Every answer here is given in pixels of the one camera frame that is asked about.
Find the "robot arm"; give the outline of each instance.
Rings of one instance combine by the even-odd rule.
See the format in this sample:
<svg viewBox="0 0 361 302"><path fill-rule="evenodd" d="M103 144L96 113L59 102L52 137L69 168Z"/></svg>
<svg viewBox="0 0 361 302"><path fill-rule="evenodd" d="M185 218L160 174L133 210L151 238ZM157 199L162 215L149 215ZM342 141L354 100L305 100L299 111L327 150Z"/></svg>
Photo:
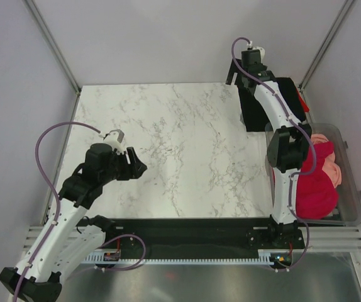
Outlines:
<svg viewBox="0 0 361 302"><path fill-rule="evenodd" d="M269 164L274 168L275 198L269 226L270 241L274 246L278 242L288 241L298 235L296 212L296 190L298 172L306 160L309 143L299 127L310 137L311 127L301 121L288 107L279 90L275 76L262 63L264 49L252 47L242 52L242 59L235 58L228 73L226 84L231 84L234 73L238 73L235 84L246 89L260 103L268 116L274 136L267 148Z"/></svg>
<svg viewBox="0 0 361 302"><path fill-rule="evenodd" d="M0 273L0 281L10 293L14 293L19 278L26 270L19 298L28 302L56 301L62 284L72 271L105 242L105 221L99 223L98 219L93 219L93 223L81 236L63 249L71 231L102 194L105 184L113 180L138 179L147 169L133 148L125 150L120 144L123 132L115 132L118 132L116 139L109 135L111 132L105 137L104 143L91 145L84 163L63 183L59 192L61 202L58 218L55 220L55 204L50 210L52 215L24 258L16 267L5 267ZM36 258L29 264L35 252Z"/></svg>
<svg viewBox="0 0 361 302"><path fill-rule="evenodd" d="M264 111L269 117L273 129L276 129L274 141L272 140L267 149L267 158L270 165L275 168L275 194L272 218L278 224L293 223L296 217L290 210L296 211L296 188L298 182L297 172L302 167L302 162L308 156L309 145L295 127L301 121L289 109L286 101L281 96L278 84L275 81L266 81L266 85L270 86L284 103L281 103L274 97L265 86L257 85L255 90L255 98L262 105ZM286 116L284 110L287 110L289 117ZM310 126L303 126L309 132Z"/></svg>

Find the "metal floor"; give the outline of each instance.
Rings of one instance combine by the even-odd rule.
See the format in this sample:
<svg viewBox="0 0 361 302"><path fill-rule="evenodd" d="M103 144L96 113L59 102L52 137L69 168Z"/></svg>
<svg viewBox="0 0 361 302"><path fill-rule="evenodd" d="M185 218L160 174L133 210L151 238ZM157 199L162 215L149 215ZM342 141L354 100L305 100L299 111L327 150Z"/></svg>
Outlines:
<svg viewBox="0 0 361 302"><path fill-rule="evenodd" d="M170 265L88 271L64 284L58 302L71 301L361 302L361 291L349 254L307 254L290 273L254 266Z"/></svg>

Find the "white marble tabletop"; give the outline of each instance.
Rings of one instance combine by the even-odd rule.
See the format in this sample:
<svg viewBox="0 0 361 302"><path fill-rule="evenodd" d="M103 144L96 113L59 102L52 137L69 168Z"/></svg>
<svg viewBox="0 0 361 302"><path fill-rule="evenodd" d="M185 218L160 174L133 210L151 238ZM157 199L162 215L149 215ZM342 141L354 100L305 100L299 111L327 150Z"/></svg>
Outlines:
<svg viewBox="0 0 361 302"><path fill-rule="evenodd" d="M212 218L268 216L264 133L240 122L235 86L150 84L84 86L75 121L102 131L120 128L148 170L113 181L88 216ZM57 188L84 161L97 133L73 126Z"/></svg>

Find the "clear plastic container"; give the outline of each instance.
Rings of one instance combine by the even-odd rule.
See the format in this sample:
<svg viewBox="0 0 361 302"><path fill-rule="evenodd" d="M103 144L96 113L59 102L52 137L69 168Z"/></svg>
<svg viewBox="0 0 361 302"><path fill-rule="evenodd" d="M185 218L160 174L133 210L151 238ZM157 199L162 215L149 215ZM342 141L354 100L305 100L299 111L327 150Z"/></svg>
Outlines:
<svg viewBox="0 0 361 302"><path fill-rule="evenodd" d="M310 223L322 223L330 225L349 225L356 226L361 223L361 193L355 186L350 163L348 161L346 149L347 143L343 141L339 129L330 124L311 123L312 133L321 133L325 135L329 141L334 143L336 164L342 170L342 184L336 190L338 193L338 202L335 210L327 217L321 220L307 220ZM269 145L272 137L273 130L271 124L267 124L266 143ZM272 199L274 202L274 179L272 177L272 168L266 158L265 166L267 175L270 177L270 186L272 191Z"/></svg>

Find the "red cloth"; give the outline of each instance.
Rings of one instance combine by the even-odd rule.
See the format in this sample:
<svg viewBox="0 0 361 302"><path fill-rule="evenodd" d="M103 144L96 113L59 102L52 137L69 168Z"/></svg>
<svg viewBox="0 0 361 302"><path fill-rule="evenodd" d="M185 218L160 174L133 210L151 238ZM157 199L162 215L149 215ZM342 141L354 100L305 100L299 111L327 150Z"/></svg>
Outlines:
<svg viewBox="0 0 361 302"><path fill-rule="evenodd" d="M328 175L323 172L325 158L334 152L332 142L319 143L316 151L316 168L307 176L299 176L296 196L296 213L305 219L322 219L334 210L338 194ZM304 161L301 172L312 168L313 156L309 149L308 158Z"/></svg>
<svg viewBox="0 0 361 302"><path fill-rule="evenodd" d="M309 107L307 104L305 104L304 100L302 99L301 95L299 94L298 88L296 89L296 93L298 94L299 102L302 105L302 108L304 109L304 112L309 112Z"/></svg>

